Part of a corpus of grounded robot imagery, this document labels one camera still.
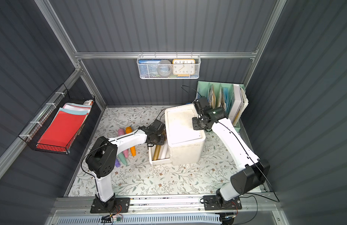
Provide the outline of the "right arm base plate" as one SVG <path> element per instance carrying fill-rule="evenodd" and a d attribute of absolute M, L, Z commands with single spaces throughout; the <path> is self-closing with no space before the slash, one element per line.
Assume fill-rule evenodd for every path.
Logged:
<path fill-rule="evenodd" d="M 241 210 L 242 205 L 240 199 L 234 198 L 230 201 L 225 201 L 216 195 L 206 195 L 200 199 L 200 203 L 204 205 L 206 211 L 218 211 L 218 210 Z"/>

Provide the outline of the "orange toy microphone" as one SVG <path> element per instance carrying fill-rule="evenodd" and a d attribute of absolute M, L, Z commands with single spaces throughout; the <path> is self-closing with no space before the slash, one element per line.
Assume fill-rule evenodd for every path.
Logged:
<path fill-rule="evenodd" d="M 126 134 L 129 134 L 129 133 L 132 133 L 133 130 L 131 127 L 126 127 L 126 130 L 125 130 Z M 135 149 L 135 146 L 132 144 L 132 142 L 130 142 L 130 151 L 131 151 L 131 155 L 134 157 L 136 156 L 136 149 Z M 128 157 L 128 150 L 125 150 L 125 153 L 124 153 L 125 157 L 127 158 Z"/>

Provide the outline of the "white plastic drawer cabinet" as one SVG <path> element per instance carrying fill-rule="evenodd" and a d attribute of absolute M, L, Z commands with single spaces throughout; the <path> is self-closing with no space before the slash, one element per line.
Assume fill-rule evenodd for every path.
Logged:
<path fill-rule="evenodd" d="M 194 130 L 192 118 L 198 113 L 193 104 L 165 110 L 169 155 L 174 166 L 199 162 L 204 149 L 205 132 Z"/>

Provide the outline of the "pink toy microphone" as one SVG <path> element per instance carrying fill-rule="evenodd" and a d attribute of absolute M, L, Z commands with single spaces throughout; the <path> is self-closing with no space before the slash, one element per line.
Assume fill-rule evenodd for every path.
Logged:
<path fill-rule="evenodd" d="M 123 128 L 118 129 L 118 136 L 123 136 L 125 134 L 126 132 Z M 128 158 L 128 149 L 123 151 L 123 155 L 125 156 L 125 158 Z"/>

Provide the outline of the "purple toy microphone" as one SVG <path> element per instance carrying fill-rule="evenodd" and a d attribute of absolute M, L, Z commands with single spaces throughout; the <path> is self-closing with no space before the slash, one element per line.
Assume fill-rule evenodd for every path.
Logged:
<path fill-rule="evenodd" d="M 121 166 L 120 162 L 118 161 L 118 159 L 116 158 L 115 160 L 115 167 L 119 168 Z"/>

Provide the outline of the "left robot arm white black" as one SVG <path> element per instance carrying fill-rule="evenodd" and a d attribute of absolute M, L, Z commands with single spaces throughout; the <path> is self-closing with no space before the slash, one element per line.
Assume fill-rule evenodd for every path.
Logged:
<path fill-rule="evenodd" d="M 148 146 L 163 145 L 165 125 L 155 120 L 149 126 L 141 126 L 137 130 L 119 137 L 99 137 L 92 150 L 85 158 L 85 162 L 95 178 L 98 198 L 106 203 L 114 197 L 111 183 L 111 173 L 114 169 L 116 157 L 131 147 L 146 143 Z"/>

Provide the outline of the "mint green toy microphone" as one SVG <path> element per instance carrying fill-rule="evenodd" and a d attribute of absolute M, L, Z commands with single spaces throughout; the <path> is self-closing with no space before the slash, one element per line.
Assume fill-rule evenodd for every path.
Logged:
<path fill-rule="evenodd" d="M 117 157 L 120 159 L 120 161 L 121 161 L 121 163 L 123 164 L 123 165 L 125 165 L 125 166 L 127 166 L 127 160 L 126 160 L 126 157 L 125 157 L 125 155 L 124 155 L 124 153 L 119 153 L 118 155 L 117 155 Z"/>

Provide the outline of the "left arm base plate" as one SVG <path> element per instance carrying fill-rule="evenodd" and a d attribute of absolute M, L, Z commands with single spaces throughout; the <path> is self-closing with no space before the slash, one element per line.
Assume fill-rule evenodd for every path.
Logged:
<path fill-rule="evenodd" d="M 128 197 L 112 197 L 107 202 L 103 202 L 98 196 L 95 196 L 91 205 L 91 214 L 99 213 L 127 213 L 130 205 L 130 198 Z"/>

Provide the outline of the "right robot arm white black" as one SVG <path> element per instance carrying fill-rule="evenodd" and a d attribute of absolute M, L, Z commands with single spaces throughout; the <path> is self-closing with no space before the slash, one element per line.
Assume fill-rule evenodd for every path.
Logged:
<path fill-rule="evenodd" d="M 193 101 L 198 116 L 192 118 L 194 130 L 211 130 L 223 142 L 236 165 L 237 173 L 216 192 L 219 202 L 228 202 L 266 182 L 270 164 L 260 159 L 236 132 L 222 107 L 212 108 L 206 98 Z"/>

